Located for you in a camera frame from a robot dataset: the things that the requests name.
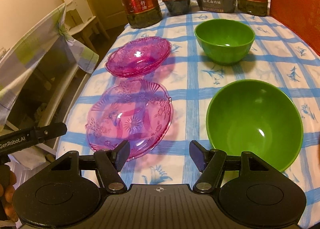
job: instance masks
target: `black food container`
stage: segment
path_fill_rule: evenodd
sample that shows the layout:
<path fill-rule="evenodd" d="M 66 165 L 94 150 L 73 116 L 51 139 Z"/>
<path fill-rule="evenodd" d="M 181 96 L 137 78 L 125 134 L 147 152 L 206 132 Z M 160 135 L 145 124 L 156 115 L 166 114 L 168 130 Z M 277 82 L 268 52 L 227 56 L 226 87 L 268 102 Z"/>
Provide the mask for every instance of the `black food container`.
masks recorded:
<path fill-rule="evenodd" d="M 162 0 L 167 6 L 171 16 L 188 14 L 190 11 L 190 0 Z"/>
<path fill-rule="evenodd" d="M 200 10 L 234 13 L 236 9 L 236 0 L 197 0 Z"/>

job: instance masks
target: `red paper bag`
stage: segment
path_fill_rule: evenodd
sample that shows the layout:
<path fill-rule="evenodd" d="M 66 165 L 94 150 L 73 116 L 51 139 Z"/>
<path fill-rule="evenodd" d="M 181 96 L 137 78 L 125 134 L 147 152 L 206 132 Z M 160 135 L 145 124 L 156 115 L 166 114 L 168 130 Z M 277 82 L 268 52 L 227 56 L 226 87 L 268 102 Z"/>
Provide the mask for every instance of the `red paper bag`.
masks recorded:
<path fill-rule="evenodd" d="M 320 56 L 320 0 L 271 0 L 270 16 L 291 29 Z"/>

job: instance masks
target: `pink glass plate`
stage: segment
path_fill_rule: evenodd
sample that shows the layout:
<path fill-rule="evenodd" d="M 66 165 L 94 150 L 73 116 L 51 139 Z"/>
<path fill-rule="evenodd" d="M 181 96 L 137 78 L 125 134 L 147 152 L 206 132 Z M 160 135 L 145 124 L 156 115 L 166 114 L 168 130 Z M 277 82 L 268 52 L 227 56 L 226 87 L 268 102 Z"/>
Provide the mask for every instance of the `pink glass plate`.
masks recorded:
<path fill-rule="evenodd" d="M 162 140 L 172 117 L 171 97 L 161 84 L 123 81 L 106 90 L 91 107 L 85 125 L 87 141 L 97 151 L 113 150 L 128 140 L 128 160 L 136 159 Z"/>
<path fill-rule="evenodd" d="M 105 68 L 122 78 L 135 77 L 154 71 L 170 54 L 171 43 L 158 36 L 133 40 L 113 52 Z"/>

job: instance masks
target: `chair backrest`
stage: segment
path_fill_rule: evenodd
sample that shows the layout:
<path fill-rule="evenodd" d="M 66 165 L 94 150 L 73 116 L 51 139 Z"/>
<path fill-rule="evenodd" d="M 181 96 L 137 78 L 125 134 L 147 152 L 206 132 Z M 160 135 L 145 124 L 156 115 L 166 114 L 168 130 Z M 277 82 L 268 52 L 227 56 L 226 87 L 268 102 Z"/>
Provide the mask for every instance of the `chair backrest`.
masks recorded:
<path fill-rule="evenodd" d="M 87 0 L 64 0 L 64 2 L 67 5 L 67 11 L 76 9 L 83 23 L 93 17 Z"/>

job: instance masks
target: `large green bowl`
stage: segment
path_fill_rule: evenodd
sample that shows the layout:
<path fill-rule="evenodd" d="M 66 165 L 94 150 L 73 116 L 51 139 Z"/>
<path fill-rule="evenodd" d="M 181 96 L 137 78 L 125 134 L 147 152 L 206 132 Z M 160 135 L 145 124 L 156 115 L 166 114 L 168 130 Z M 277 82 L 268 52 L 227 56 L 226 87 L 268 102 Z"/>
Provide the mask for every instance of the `large green bowl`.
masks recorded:
<path fill-rule="evenodd" d="M 209 141 L 228 155 L 251 151 L 279 171 L 298 156 L 300 114 L 275 86 L 258 80 L 232 82 L 212 98 L 206 117 Z"/>
<path fill-rule="evenodd" d="M 254 31 L 239 21 L 211 19 L 198 25 L 195 35 L 204 52 L 220 65 L 232 65 L 249 52 Z"/>

